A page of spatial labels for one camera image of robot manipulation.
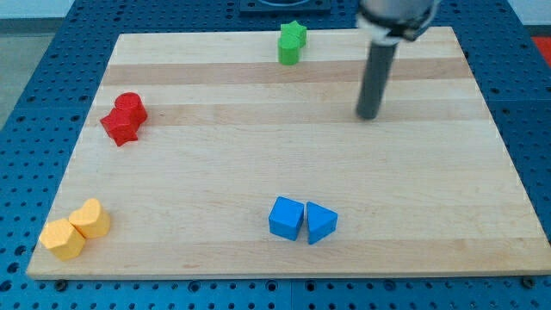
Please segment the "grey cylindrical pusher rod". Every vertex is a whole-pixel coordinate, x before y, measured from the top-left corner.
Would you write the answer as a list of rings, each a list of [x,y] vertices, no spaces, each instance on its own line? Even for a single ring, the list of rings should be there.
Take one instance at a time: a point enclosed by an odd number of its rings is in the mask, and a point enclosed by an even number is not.
[[[372,42],[363,73],[356,114],[364,120],[377,117],[392,68],[396,45]]]

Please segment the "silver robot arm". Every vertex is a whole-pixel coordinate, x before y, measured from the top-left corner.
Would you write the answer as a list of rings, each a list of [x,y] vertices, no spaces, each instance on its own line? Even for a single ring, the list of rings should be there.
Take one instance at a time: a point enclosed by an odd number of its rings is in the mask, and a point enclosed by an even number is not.
[[[364,120],[377,117],[398,44],[415,41],[436,16],[437,0],[361,0],[357,26],[371,33],[356,114]]]

